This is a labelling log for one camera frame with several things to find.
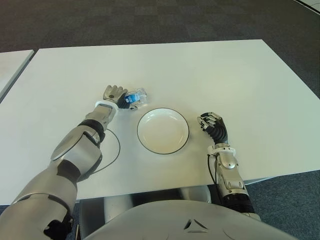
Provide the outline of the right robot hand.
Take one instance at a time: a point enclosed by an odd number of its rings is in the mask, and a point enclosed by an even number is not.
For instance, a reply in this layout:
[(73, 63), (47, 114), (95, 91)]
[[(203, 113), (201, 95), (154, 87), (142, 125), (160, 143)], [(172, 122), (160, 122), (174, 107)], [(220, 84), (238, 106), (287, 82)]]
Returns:
[(227, 128), (221, 116), (214, 112), (206, 112), (196, 119), (201, 129), (213, 139), (215, 144), (228, 143)]

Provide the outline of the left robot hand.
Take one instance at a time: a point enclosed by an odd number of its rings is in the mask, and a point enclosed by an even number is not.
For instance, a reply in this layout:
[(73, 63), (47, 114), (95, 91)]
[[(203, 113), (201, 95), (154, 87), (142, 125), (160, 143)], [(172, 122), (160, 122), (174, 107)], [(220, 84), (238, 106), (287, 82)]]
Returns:
[(125, 100), (127, 92), (122, 86), (108, 85), (103, 93), (103, 100), (115, 103), (119, 109), (135, 111), (138, 107)]

